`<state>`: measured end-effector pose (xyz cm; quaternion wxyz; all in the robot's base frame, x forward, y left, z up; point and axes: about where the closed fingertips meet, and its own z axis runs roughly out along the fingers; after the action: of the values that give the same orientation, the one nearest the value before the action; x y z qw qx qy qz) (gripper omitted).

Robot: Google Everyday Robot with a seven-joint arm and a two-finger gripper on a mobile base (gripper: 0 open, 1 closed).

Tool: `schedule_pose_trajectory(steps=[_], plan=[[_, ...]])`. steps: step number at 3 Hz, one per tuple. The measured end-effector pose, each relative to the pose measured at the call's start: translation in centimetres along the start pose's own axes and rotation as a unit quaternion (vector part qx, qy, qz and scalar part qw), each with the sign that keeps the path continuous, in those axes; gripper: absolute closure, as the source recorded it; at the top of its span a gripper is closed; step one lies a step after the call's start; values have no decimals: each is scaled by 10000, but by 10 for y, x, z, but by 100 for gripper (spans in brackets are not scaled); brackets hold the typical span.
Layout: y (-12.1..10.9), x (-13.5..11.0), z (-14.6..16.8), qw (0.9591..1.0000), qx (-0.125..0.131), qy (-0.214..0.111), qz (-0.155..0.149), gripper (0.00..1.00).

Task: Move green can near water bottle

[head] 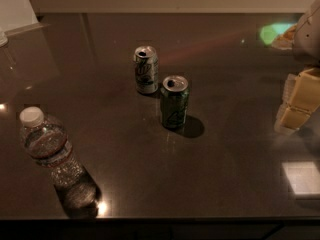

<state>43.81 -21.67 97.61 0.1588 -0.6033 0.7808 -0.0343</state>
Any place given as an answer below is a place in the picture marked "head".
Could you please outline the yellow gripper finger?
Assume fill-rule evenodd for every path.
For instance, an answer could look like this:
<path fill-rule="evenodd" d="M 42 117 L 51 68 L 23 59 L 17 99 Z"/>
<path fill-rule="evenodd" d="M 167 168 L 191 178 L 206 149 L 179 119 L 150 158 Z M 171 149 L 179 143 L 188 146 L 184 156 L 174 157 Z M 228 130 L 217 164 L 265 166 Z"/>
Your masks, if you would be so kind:
<path fill-rule="evenodd" d="M 281 123 L 283 126 L 298 130 L 320 107 L 320 69 L 306 67 L 295 76 L 296 83 Z"/>
<path fill-rule="evenodd" d="M 294 129 L 283 126 L 281 123 L 281 118 L 284 116 L 284 113 L 286 111 L 289 98 L 293 92 L 295 83 L 296 83 L 296 76 L 294 74 L 289 74 L 284 83 L 283 94 L 282 94 L 282 104 L 279 106 L 279 109 L 276 115 L 276 121 L 274 124 L 274 130 L 280 134 L 291 135 L 295 132 Z"/>

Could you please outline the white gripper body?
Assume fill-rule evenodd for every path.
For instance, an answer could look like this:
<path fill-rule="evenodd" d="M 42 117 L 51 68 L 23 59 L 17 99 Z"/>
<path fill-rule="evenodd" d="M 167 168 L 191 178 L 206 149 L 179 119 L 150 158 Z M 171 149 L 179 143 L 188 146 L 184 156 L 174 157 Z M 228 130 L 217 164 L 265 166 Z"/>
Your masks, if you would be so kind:
<path fill-rule="evenodd" d="M 315 0 L 300 17 L 292 51 L 299 62 L 312 66 L 320 65 L 320 0 Z"/>

